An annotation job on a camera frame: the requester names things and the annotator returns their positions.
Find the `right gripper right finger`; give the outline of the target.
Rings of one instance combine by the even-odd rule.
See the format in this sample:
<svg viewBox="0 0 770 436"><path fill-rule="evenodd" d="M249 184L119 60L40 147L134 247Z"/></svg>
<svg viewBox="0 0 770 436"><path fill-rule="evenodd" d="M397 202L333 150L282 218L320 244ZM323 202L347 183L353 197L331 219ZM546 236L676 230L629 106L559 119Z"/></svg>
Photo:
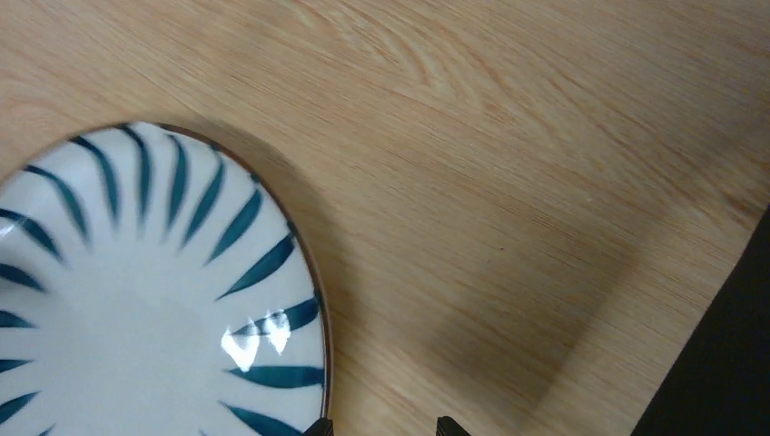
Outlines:
<svg viewBox="0 0 770 436"><path fill-rule="evenodd" d="M450 416L440 416L437 418L436 436L470 436L455 419Z"/></svg>

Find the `blue striped white plate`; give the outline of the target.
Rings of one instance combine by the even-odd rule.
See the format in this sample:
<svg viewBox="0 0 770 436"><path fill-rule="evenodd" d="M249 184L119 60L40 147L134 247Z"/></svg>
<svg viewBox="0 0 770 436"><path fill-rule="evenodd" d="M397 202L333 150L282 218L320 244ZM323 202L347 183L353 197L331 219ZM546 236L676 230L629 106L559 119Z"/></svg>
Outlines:
<svg viewBox="0 0 770 436"><path fill-rule="evenodd" d="M1 181L4 435L300 435L329 318L265 182L169 124L114 124Z"/></svg>

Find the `black wire dish rack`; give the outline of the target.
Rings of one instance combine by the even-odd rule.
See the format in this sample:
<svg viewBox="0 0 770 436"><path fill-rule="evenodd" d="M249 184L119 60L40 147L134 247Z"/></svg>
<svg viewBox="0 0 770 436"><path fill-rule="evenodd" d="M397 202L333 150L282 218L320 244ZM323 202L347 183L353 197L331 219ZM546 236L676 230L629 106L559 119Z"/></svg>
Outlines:
<svg viewBox="0 0 770 436"><path fill-rule="evenodd" d="M679 353L636 435L769 432L769 215Z"/></svg>

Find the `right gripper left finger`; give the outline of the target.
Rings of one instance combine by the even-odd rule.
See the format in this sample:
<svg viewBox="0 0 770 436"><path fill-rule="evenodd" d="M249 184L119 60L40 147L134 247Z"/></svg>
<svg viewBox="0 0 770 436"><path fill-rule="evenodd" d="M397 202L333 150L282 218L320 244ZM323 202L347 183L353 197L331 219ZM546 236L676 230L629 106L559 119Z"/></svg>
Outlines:
<svg viewBox="0 0 770 436"><path fill-rule="evenodd" d="M315 421L302 436L333 436L333 421L329 418L321 417Z"/></svg>

